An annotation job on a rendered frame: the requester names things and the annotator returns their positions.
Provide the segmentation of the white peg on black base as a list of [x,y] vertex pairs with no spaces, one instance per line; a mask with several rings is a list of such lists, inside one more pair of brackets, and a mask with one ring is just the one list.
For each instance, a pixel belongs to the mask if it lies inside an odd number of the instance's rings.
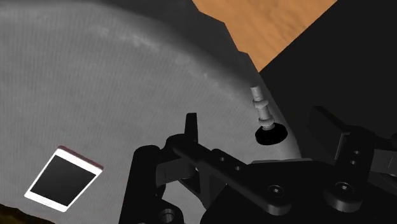
[[255,138],[260,145],[270,146],[283,142],[287,136],[287,128],[275,121],[268,105],[269,101],[264,99],[259,86],[250,88],[253,96],[253,106],[258,112],[258,123],[260,127],[255,132]]

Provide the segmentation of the white tablet with black screen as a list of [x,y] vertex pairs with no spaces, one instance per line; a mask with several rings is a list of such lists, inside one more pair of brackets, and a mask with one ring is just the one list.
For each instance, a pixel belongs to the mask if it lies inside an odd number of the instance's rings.
[[64,213],[103,169],[97,162],[65,146],[58,146],[24,197]]

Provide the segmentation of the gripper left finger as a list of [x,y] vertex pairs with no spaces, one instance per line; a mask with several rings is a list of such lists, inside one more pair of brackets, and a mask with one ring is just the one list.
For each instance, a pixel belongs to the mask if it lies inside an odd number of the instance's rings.
[[204,206],[200,224],[287,214],[287,189],[259,177],[258,168],[200,145],[197,115],[188,113],[184,133],[168,137],[164,148],[148,145],[134,152],[118,224],[186,224],[182,210],[162,198],[175,181]]

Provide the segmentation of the grey fabric bed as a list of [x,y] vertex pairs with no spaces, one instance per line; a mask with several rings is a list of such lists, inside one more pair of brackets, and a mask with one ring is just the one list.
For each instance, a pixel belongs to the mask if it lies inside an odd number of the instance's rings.
[[[118,224],[134,151],[196,113],[198,140],[239,160],[300,157],[256,142],[249,55],[192,0],[0,1],[0,204],[55,224]],[[58,146],[102,174],[64,213],[25,198]]]

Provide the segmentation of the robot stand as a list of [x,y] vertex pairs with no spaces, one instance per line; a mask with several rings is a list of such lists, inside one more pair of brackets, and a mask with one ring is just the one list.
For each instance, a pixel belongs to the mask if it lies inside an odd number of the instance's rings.
[[389,138],[397,132],[397,0],[337,0],[260,74],[303,157],[330,160],[307,130],[313,106]]

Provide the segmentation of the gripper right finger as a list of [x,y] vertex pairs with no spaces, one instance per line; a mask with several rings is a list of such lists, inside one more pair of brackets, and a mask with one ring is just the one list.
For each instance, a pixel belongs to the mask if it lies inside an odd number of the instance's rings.
[[368,192],[371,172],[387,176],[397,187],[397,139],[385,139],[366,128],[346,125],[322,106],[311,109],[307,128],[335,161],[324,189],[324,197],[334,209],[358,211]]

